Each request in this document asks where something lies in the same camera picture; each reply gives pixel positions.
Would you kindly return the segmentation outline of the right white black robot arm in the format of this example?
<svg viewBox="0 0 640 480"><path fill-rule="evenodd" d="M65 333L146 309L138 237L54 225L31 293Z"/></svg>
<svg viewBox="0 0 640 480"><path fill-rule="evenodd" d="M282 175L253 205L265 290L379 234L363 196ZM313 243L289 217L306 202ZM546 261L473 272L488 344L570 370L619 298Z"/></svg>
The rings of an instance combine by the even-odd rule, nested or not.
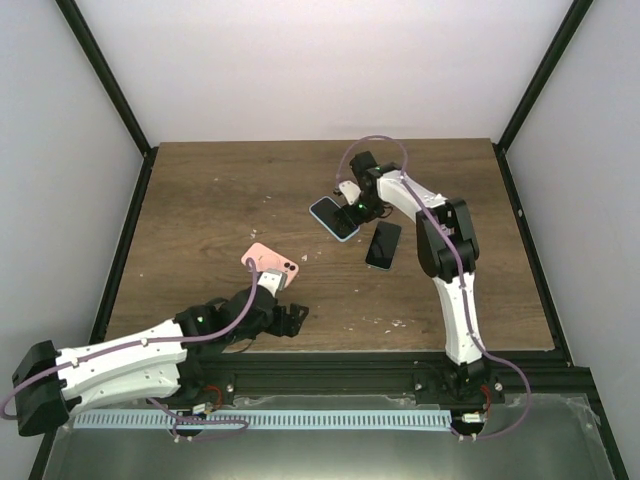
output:
<svg viewBox="0 0 640 480"><path fill-rule="evenodd" d="M414 221L419 264L434 281L445 325L445 393L468 402L488 370L474 299L479 244L466 202L428 190L395 163L378 164L369 151L356 154L349 166L355 180L335 189L346 200L339 215L349 225L380 219L388 207Z"/></svg>

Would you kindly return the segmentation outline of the black frame post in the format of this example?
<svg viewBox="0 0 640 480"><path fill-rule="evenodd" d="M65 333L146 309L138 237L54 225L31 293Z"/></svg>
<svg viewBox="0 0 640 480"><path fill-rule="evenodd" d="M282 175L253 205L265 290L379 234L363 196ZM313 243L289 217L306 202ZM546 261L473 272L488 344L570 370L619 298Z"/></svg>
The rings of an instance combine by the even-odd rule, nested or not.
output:
<svg viewBox="0 0 640 480"><path fill-rule="evenodd" d="M593 0L574 0L571 2L560 26L556 30L518 102L514 113L508 121L499 141L495 144L499 152L507 152L515 141L593 3Z"/></svg>
<svg viewBox="0 0 640 480"><path fill-rule="evenodd" d="M119 115L129 136L143 157L152 150L126 96L107 62L89 24L74 0L55 0L85 57Z"/></svg>

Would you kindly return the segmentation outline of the pink phone case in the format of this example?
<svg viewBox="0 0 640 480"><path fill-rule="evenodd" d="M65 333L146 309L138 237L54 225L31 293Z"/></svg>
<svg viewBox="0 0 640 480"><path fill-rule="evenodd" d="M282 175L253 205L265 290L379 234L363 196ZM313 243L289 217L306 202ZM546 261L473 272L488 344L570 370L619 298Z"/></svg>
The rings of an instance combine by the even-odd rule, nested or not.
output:
<svg viewBox="0 0 640 480"><path fill-rule="evenodd" d="M277 253L262 243L253 243L241 257L241 264L245 265L251 258L259 273L267 270L277 270L286 276L285 287L288 287L300 271L299 265L293 260Z"/></svg>

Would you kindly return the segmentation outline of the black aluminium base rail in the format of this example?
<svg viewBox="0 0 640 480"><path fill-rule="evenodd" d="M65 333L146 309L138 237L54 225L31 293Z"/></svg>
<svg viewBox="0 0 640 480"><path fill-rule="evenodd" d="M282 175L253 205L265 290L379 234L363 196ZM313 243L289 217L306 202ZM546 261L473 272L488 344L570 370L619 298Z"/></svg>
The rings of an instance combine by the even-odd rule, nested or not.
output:
<svg viewBox="0 0 640 480"><path fill-rule="evenodd" d="M232 353L203 356L183 367L188 380L167 398L172 407L204 401L226 405L240 397L408 395L419 404L445 408L479 405L483 388L501 403L526 389L535 394L596 397L592 374L553 352L510 352L519 371L489 363L469 380L455 377L441 352Z"/></svg>

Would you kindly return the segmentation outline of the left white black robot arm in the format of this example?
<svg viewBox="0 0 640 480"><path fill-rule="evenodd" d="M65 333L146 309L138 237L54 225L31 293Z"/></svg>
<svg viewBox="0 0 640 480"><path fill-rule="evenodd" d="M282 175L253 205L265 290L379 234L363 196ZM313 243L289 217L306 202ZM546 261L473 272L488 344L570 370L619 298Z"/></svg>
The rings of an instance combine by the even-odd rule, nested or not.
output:
<svg viewBox="0 0 640 480"><path fill-rule="evenodd" d="M114 403L147 397L194 403L204 392L204 355L262 333L294 337L308 314L308 307L281 305L259 286L116 340L66 349L50 340L36 343L12 375L16 411L10 417L20 436L31 437Z"/></svg>

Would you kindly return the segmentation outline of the left black frame post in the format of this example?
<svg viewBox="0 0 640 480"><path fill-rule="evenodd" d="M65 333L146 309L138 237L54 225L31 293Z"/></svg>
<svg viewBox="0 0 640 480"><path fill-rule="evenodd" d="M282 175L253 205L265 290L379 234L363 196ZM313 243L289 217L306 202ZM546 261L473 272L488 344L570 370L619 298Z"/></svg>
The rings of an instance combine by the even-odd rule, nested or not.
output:
<svg viewBox="0 0 640 480"><path fill-rule="evenodd" d="M55 0L85 57L119 115L129 136L143 157L152 150L126 96L107 62L89 24L74 0Z"/></svg>

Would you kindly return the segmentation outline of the right black frame post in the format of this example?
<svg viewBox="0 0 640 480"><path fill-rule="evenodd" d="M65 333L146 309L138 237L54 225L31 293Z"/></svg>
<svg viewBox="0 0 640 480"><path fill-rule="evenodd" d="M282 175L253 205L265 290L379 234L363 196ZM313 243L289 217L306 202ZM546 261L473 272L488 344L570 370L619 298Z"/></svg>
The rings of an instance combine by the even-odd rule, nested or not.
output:
<svg viewBox="0 0 640 480"><path fill-rule="evenodd" d="M515 141L593 3L593 0L574 0L571 2L560 26L556 30L518 102L514 113L508 121L499 141L495 144L499 152L507 152Z"/></svg>

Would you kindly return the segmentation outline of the phone from purple case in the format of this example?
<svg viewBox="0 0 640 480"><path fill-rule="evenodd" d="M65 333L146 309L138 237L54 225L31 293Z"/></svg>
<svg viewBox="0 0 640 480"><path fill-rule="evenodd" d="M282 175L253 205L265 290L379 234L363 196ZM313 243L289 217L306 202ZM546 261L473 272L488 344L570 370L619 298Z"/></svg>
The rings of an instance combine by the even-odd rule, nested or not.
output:
<svg viewBox="0 0 640 480"><path fill-rule="evenodd" d="M380 270L390 270L401 232L400 225L379 221L365 257L365 263Z"/></svg>

